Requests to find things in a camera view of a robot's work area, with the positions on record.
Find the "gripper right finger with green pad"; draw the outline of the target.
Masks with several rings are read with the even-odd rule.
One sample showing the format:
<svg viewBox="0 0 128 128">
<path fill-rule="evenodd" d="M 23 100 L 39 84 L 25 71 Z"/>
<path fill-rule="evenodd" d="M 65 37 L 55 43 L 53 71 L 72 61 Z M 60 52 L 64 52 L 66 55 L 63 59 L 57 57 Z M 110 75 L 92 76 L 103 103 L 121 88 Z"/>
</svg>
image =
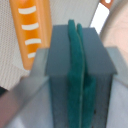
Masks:
<svg viewBox="0 0 128 128">
<path fill-rule="evenodd" d="M 106 128 L 116 68 L 94 28 L 77 25 L 85 58 L 82 128 Z"/>
</svg>

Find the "gripper left finger with green pad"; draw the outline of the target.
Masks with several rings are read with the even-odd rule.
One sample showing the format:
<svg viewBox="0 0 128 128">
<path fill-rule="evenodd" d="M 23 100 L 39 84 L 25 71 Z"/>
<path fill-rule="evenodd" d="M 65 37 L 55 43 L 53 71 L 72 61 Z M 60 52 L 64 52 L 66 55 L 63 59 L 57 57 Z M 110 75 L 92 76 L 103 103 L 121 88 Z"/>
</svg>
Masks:
<svg viewBox="0 0 128 128">
<path fill-rule="evenodd" d="M 54 26 L 46 68 L 54 128 L 79 128 L 82 71 L 81 41 L 74 21 Z"/>
</svg>

